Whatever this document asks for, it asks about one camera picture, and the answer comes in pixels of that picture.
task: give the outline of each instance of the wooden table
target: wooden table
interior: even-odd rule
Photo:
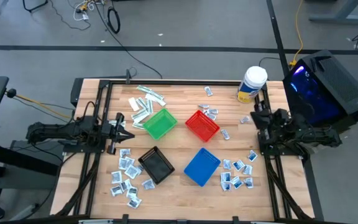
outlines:
[[[95,100],[98,83],[97,79],[84,80],[76,116],[82,116],[85,104]],[[287,110],[287,98],[282,82],[268,82],[267,85],[272,109]],[[127,206],[129,200],[126,195],[113,197],[110,194],[110,188],[116,185],[111,184],[111,172],[119,170],[119,156],[104,153],[99,165],[91,218],[121,218],[123,214],[129,214],[129,218],[136,219],[232,220],[233,216],[238,216],[240,220],[273,220],[265,162],[258,150],[257,130],[252,122],[239,122],[254,110],[254,104],[242,104],[236,100],[237,86],[212,86],[213,96],[208,97],[204,86],[145,85],[165,97],[165,108],[178,120],[177,125],[159,141],[153,140],[146,130],[132,127],[133,120],[130,115],[135,112],[131,109],[128,99],[145,96],[145,93],[136,90],[136,86],[114,85],[112,88],[108,119],[115,119],[116,113],[122,112],[126,120],[125,129],[136,135],[134,139],[117,144],[117,150],[130,148],[131,157],[136,159],[137,165],[137,159],[141,155],[153,146],[158,146],[174,166],[175,172],[153,190],[144,190],[141,186],[143,181],[150,178],[146,172],[131,180],[132,185],[139,189],[138,197],[143,200],[137,209],[133,209]],[[185,121],[199,109],[198,104],[208,104],[219,110],[216,123],[221,129],[228,131],[230,140],[224,140],[218,132],[209,142],[204,143],[185,126]],[[154,103],[154,113],[161,108]],[[93,110],[88,109],[87,114],[92,112]],[[255,187],[248,189],[243,185],[237,190],[223,192],[220,173],[227,170],[223,169],[222,163],[204,187],[198,186],[183,170],[201,147],[205,147],[220,160],[231,159],[234,162],[242,159],[244,163],[253,165]],[[252,163],[247,158],[251,149],[259,155]],[[62,168],[51,214],[58,212],[77,188],[82,162],[83,154],[78,154]],[[288,191],[305,213],[313,217],[301,160],[296,156],[282,156],[282,165]],[[246,177],[233,167],[231,173],[232,177],[238,175],[242,180]],[[128,177],[122,173],[122,178],[126,180]],[[284,217],[281,196],[279,191],[276,191],[280,216]],[[83,213],[84,208],[85,203],[82,203],[80,213]]]

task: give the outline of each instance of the gray floor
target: gray floor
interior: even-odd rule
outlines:
[[[31,7],[42,1],[27,2]],[[86,26],[73,20],[73,9],[66,1],[53,1],[64,20],[72,26]],[[308,20],[308,14],[334,12],[343,2],[304,2],[298,20],[305,49],[352,50],[353,43],[346,38],[355,36],[358,26],[315,24]],[[273,0],[286,49],[299,47],[294,26],[298,3],[299,0]],[[276,47],[265,1],[144,0],[117,2],[116,9],[122,22],[117,38],[126,46]],[[92,25],[88,30],[71,30],[60,22],[50,3],[29,14],[23,10],[21,0],[9,0],[0,16],[0,45],[117,46],[97,12],[88,14]],[[278,57],[231,52],[133,52],[133,55],[156,68],[164,78],[225,80],[240,79],[262,57]],[[358,80],[358,55],[337,58]],[[8,88],[16,88],[19,94],[39,101],[65,106],[70,106],[74,78],[123,75],[132,66],[139,73],[136,78],[157,78],[125,52],[0,50],[0,75],[10,78]],[[279,61],[264,60],[262,66],[271,80],[282,79]],[[36,121],[61,123],[4,98],[0,105],[0,145],[23,140],[28,125]],[[313,155],[314,174],[325,220],[358,223],[358,124],[343,134],[342,140],[342,146]],[[41,202],[46,194],[45,190],[20,190],[20,197],[16,197],[13,191],[6,191],[0,206],[9,217],[30,203]],[[45,204],[38,217],[47,215],[51,202]]]

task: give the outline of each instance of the blue light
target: blue light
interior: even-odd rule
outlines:
[[[303,68],[303,66],[300,66],[300,67],[295,71],[294,75],[297,74],[297,73],[302,72],[304,69],[305,69],[305,68]]]
[[[293,83],[291,83],[291,86],[293,87],[293,89],[294,89],[296,92],[298,92],[298,90],[296,89],[296,86],[295,86]]]

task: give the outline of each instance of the yellow cable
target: yellow cable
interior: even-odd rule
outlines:
[[[53,112],[53,113],[55,113],[55,114],[57,114],[57,115],[59,115],[59,116],[62,116],[62,117],[64,117],[64,118],[68,118],[68,119],[71,118],[71,116],[67,116],[67,115],[61,114],[61,113],[59,113],[59,112],[57,112],[57,111],[55,111],[55,110],[49,108],[48,106],[45,106],[45,105],[41,104],[40,102],[38,102],[38,101],[36,101],[36,100],[31,100],[30,98],[27,98],[27,97],[22,96],[22,95],[16,95],[16,97],[18,97],[18,98],[20,98],[20,99],[22,99],[22,100],[26,100],[26,101],[31,102],[31,103],[35,103],[35,104],[37,104],[37,105],[39,105],[39,106],[41,106],[41,107],[43,107],[43,108],[45,108],[45,109],[47,109],[47,110]]]
[[[298,14],[299,14],[299,10],[301,9],[302,3],[303,3],[303,0],[301,0],[301,2],[299,3],[298,10],[295,15],[295,28],[296,28],[296,32],[298,33],[299,41],[301,42],[301,48],[294,55],[292,62],[290,62],[290,65],[292,65],[292,66],[295,66],[296,58],[298,57],[299,52],[301,52],[301,50],[303,49],[303,42],[302,42],[301,34],[300,34],[299,28],[298,28]]]

